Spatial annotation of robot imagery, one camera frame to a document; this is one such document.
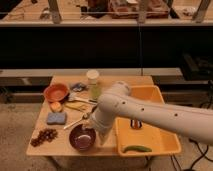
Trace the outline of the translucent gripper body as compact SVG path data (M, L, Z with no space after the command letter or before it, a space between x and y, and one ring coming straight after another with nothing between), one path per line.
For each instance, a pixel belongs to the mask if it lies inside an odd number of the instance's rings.
M91 113L83 115L84 123L82 126L83 130L94 129L98 133L100 145L104 145L109 137L109 132L113 127L113 121L110 120L98 120Z

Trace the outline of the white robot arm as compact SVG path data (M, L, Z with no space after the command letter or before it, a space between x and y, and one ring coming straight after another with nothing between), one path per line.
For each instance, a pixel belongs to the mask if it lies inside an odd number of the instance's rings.
M130 93L126 82L115 82L99 96L86 126L105 136L117 117L136 119L213 146L213 110L149 102Z

